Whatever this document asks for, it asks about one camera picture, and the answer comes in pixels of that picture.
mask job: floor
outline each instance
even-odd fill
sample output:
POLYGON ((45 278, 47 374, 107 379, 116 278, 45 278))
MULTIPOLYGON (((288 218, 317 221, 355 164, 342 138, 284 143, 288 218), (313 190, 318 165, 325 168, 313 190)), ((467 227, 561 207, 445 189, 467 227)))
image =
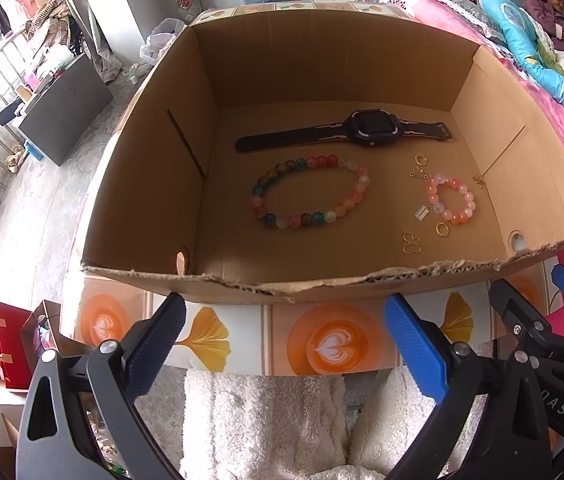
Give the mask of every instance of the floor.
POLYGON ((62 283, 81 202, 104 147, 138 86, 120 75, 113 100, 59 168, 49 159, 24 161, 0 206, 0 301, 32 310, 61 303, 62 283))

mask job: yellow leaf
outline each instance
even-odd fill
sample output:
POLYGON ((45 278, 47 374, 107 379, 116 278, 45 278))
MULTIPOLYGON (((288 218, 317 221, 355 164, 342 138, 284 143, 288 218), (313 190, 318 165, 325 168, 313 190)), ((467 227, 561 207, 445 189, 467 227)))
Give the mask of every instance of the yellow leaf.
POLYGON ((193 319, 191 332, 175 345, 187 346, 210 372, 223 372, 231 345, 224 341, 229 331, 209 306, 203 306, 193 319))
POLYGON ((444 322, 440 327, 442 333, 451 343, 462 341, 468 343, 473 331, 471 307, 464 301, 459 292, 451 292, 446 301, 444 322))

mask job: screw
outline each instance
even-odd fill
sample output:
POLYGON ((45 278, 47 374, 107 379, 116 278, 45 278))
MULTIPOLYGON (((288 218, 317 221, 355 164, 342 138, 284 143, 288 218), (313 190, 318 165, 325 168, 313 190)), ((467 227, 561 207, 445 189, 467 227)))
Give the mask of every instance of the screw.
POLYGON ((55 354, 57 354, 55 350, 44 351, 44 353, 42 354, 42 361, 44 363, 50 363, 53 359, 55 359, 55 354))
POLYGON ((457 342, 453 345, 453 352, 455 352, 459 356, 466 357, 471 353, 471 347, 466 343, 457 342))
POLYGON ((528 355, 526 355, 526 352, 523 352, 521 350, 516 350, 516 352, 513 354, 513 357, 515 357, 518 363, 526 363, 528 361, 528 355))
POLYGON ((112 354, 115 350, 117 350, 117 341, 114 339, 104 341, 99 346, 99 351, 102 352, 102 354, 112 354))

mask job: woman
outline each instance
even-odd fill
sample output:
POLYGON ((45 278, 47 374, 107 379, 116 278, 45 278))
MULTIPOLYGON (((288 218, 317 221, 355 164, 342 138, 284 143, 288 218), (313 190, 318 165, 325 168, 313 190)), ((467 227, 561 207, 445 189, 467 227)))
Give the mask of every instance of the woman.
POLYGON ((555 49, 564 51, 564 0, 524 0, 524 9, 542 25, 555 49))

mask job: beaded bracelet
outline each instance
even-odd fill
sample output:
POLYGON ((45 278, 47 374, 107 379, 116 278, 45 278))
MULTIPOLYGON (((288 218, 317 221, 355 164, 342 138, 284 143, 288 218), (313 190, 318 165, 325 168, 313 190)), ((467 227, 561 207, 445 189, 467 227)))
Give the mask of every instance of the beaded bracelet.
POLYGON ((445 176, 442 173, 433 176, 428 181, 427 186, 428 201, 433 204, 433 211, 442 215, 442 218, 446 221, 451 221, 451 224, 463 224, 469 221, 469 218, 473 216, 475 211, 475 202, 473 199, 473 193, 469 191, 466 184, 462 184, 458 179, 452 176, 445 176), (440 202, 440 196, 438 195, 438 186, 452 187, 457 189, 461 194, 464 195, 464 200, 466 200, 466 208, 459 213, 454 213, 450 209, 444 207, 444 204, 440 202))
POLYGON ((261 176, 257 181, 257 186, 252 189, 251 206, 255 211, 255 216, 264 220, 268 226, 277 226, 280 229, 290 227, 297 229, 298 227, 321 226, 324 223, 332 224, 337 218, 344 216, 347 211, 351 211, 356 204, 362 202, 366 187, 371 183, 368 176, 368 168, 363 164, 358 164, 353 160, 337 155, 320 155, 298 158, 297 160, 287 160, 284 164, 278 164, 273 170, 269 171, 266 176, 261 176), (353 171, 358 180, 353 187, 353 193, 348 198, 335 204, 332 210, 326 212, 303 213, 301 215, 293 214, 288 217, 276 216, 267 211, 264 202, 264 193, 268 186, 278 180, 283 174, 293 171, 313 170, 321 168, 334 168, 339 166, 353 171))

